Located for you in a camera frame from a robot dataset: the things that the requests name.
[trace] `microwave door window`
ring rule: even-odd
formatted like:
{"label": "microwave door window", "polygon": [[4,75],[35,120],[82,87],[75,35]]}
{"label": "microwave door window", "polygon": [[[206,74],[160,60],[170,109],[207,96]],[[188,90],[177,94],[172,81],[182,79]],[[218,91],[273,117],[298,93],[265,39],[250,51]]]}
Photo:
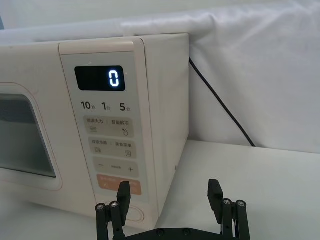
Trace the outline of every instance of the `microwave door window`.
{"label": "microwave door window", "polygon": [[55,178],[29,99],[0,94],[0,168]]}

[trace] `white fabric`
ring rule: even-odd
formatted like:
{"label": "white fabric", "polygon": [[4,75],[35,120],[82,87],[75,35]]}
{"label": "white fabric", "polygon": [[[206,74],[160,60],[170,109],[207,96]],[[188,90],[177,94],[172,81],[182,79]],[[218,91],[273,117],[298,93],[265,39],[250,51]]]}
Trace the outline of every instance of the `white fabric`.
{"label": "white fabric", "polygon": [[[320,2],[0,31],[2,43],[190,34],[190,57],[259,147],[320,153]],[[190,138],[248,145],[190,69]]]}

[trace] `control panel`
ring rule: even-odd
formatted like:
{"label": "control panel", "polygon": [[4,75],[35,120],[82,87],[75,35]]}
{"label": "control panel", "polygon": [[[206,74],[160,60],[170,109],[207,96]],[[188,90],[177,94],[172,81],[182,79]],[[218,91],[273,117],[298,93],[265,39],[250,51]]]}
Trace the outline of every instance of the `control panel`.
{"label": "control panel", "polygon": [[96,198],[113,197],[121,182],[130,181],[132,200],[147,203],[134,52],[66,54],[61,60]]}

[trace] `white table surface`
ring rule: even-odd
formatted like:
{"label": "white table surface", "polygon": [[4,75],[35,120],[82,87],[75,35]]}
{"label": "white table surface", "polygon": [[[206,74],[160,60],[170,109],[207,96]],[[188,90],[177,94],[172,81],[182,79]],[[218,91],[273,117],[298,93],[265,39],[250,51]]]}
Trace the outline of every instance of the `white table surface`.
{"label": "white table surface", "polygon": [[[319,239],[319,173],[320,154],[188,141],[156,227],[218,233],[207,198],[217,179],[224,197],[247,202],[252,240]],[[0,193],[0,239],[95,240],[96,221]]]}

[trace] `white microwave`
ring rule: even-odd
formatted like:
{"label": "white microwave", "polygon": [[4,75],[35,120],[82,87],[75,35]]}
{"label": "white microwave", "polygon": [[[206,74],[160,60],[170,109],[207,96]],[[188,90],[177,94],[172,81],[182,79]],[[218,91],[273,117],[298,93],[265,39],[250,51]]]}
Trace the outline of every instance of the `white microwave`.
{"label": "white microwave", "polygon": [[189,36],[0,46],[0,192],[153,228],[189,134]]}

